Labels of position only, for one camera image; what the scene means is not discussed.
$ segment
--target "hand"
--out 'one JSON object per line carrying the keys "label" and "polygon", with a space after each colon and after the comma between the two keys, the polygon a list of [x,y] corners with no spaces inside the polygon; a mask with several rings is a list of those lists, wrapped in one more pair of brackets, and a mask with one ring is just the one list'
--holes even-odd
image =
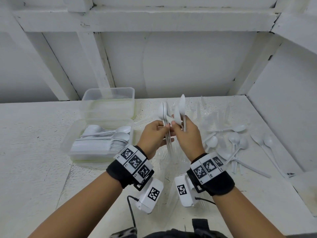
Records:
{"label": "hand", "polygon": [[156,120],[145,126],[141,138],[137,144],[143,152],[145,152],[147,158],[150,160],[154,157],[157,149],[166,144],[164,136],[171,132],[171,136],[175,136],[174,129],[170,124],[163,127],[163,121]]}
{"label": "hand", "polygon": [[190,161],[205,153],[203,142],[201,141],[200,131],[198,127],[186,117],[186,132],[172,121],[173,130],[176,134],[180,147]]}

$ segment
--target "black cable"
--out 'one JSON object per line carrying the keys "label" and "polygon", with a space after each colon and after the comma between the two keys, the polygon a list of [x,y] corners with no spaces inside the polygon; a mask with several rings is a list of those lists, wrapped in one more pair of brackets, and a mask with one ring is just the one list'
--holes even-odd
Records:
{"label": "black cable", "polygon": [[207,202],[213,203],[214,205],[216,204],[216,203],[214,203],[214,202],[212,202],[212,201],[210,201],[210,200],[206,200],[206,199],[199,198],[199,197],[195,197],[195,200],[204,200],[204,201],[207,201]]}
{"label": "black cable", "polygon": [[131,208],[131,204],[130,204],[129,198],[132,198],[132,199],[134,199],[134,200],[136,200],[136,201],[139,201],[139,199],[137,199],[137,198],[135,198],[135,197],[133,197],[133,196],[127,196],[127,198],[126,198],[126,199],[128,200],[128,205],[129,205],[130,212],[131,212],[131,216],[132,216],[133,226],[134,226],[134,227],[137,227],[137,226],[135,225],[134,215],[133,215],[133,212],[132,212],[132,208]]}

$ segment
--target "black strap on clothing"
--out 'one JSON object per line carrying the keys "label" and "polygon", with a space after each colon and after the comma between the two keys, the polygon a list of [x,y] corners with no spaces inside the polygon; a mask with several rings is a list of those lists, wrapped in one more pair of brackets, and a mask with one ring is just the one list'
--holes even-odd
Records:
{"label": "black strap on clothing", "polygon": [[196,229],[209,230],[207,219],[192,219],[192,224],[193,224],[194,231]]}

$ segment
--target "plastic container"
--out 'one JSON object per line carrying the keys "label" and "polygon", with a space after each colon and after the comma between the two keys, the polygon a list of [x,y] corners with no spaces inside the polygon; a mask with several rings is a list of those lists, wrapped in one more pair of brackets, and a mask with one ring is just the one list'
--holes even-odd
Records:
{"label": "plastic container", "polygon": [[85,119],[134,119],[134,88],[91,88],[80,105],[81,117]]}
{"label": "plastic container", "polygon": [[74,141],[80,138],[81,134],[85,131],[86,127],[90,124],[97,124],[104,129],[117,129],[121,126],[131,126],[129,144],[133,141],[133,120],[132,119],[122,119],[122,120],[110,120],[110,119],[80,119],[73,123],[70,127],[66,137],[61,144],[61,151],[69,155],[70,159],[75,163],[102,163],[102,162],[112,162],[113,157],[119,151],[77,151],[72,152],[71,148]]}

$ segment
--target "forearm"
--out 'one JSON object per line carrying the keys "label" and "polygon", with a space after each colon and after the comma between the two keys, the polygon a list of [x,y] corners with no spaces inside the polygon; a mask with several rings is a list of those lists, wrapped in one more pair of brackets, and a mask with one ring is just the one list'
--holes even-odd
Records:
{"label": "forearm", "polygon": [[29,238],[88,237],[121,192],[120,182],[105,172],[58,208]]}
{"label": "forearm", "polygon": [[285,238],[236,187],[213,200],[234,238]]}

